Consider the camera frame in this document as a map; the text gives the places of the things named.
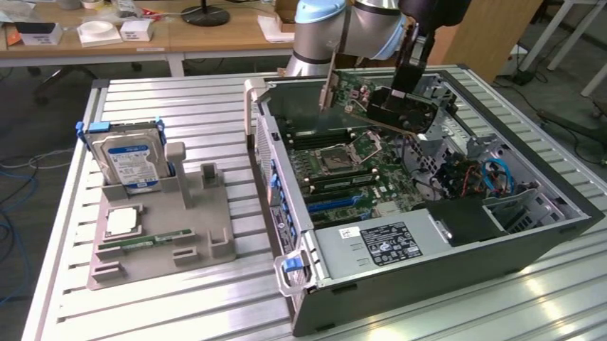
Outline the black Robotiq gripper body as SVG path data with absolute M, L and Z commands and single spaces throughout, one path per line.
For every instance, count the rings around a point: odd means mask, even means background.
M 465 18 L 470 0 L 401 0 L 399 10 L 415 19 L 423 34 L 442 26 L 457 26 Z

